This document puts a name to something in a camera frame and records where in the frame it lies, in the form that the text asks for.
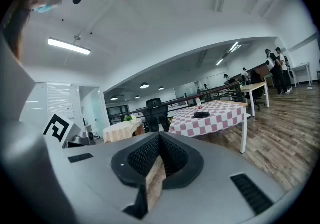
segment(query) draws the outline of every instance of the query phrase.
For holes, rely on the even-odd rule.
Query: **red and white tablecloth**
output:
[[[209,112],[210,117],[192,118],[195,112]],[[205,103],[202,109],[183,108],[175,111],[169,132],[188,137],[214,133],[242,123],[246,112],[241,104],[221,100]]]

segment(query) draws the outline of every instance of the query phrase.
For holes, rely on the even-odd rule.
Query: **fluorescent light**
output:
[[[67,42],[63,42],[57,39],[53,39],[53,38],[49,38],[48,44],[50,46],[56,46],[56,47],[60,47],[60,48],[64,48],[70,51],[74,51],[77,53],[81,53],[81,54],[85,54],[85,55],[89,55],[91,53],[91,50],[88,50],[86,48],[83,47],[79,47],[76,46],[72,43],[67,43]]]
[[[221,59],[221,60],[218,62],[217,66],[218,66],[223,60],[224,60],[224,59]]]
[[[238,50],[241,47],[241,45],[238,45],[237,47],[235,47],[230,53],[235,52],[236,50]]]
[[[48,85],[50,85],[50,86],[71,86],[71,84],[69,84],[69,83],[53,83],[53,82],[48,82]]]
[[[230,52],[232,52],[232,50],[239,44],[239,42],[236,42],[230,49]]]

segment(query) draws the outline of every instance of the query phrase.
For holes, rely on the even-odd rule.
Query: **table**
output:
[[[117,142],[132,137],[132,134],[141,135],[145,133],[142,120],[120,122],[103,130],[104,143]]]
[[[268,74],[268,75],[266,75],[265,77],[264,77],[264,81],[265,82],[267,82],[266,81],[266,78],[271,78],[271,81],[272,81],[272,86],[273,86],[273,88],[275,88],[275,84],[274,84],[274,79],[273,79],[273,75],[272,74]]]
[[[252,116],[256,116],[256,110],[255,110],[255,101],[254,97],[252,95],[252,92],[256,89],[259,89],[264,86],[265,90],[265,97],[266,97],[266,107],[270,108],[270,103],[269,103],[269,93],[268,93],[268,84],[266,82],[259,82],[259,83],[254,83],[254,84],[249,84],[241,87],[241,92],[243,93],[249,93],[250,95],[250,100],[251,100],[251,108],[252,108]]]
[[[187,137],[211,134],[242,123],[242,142],[240,152],[246,152],[247,145],[247,103],[213,100],[198,106],[177,109],[169,132]],[[195,112],[209,112],[207,118],[192,118]]]
[[[295,88],[297,88],[297,84],[299,85],[299,81],[297,82],[297,74],[296,74],[296,71],[297,70],[302,70],[302,69],[306,69],[306,72],[308,73],[308,79],[309,79],[309,86],[311,87],[311,83],[312,83],[312,80],[311,80],[311,76],[310,76],[310,67],[309,67],[309,62],[307,63],[301,63],[299,64],[298,66],[295,66],[295,67],[292,67],[291,70],[292,70],[292,73],[293,73],[293,79],[294,79],[294,85],[295,85]]]

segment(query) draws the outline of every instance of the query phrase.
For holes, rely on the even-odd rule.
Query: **white shirt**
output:
[[[284,56],[282,53],[280,53],[280,62],[281,62],[281,64],[282,64],[282,70],[288,70],[285,56]]]
[[[248,81],[249,80],[249,74],[247,71],[242,71],[241,75],[243,75],[245,77],[245,80]]]

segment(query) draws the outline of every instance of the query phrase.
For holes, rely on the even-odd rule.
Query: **white tablecloth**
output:
[[[132,134],[142,125],[142,120],[137,119],[136,122],[120,122],[107,127],[103,130],[104,142],[116,142],[132,137]]]

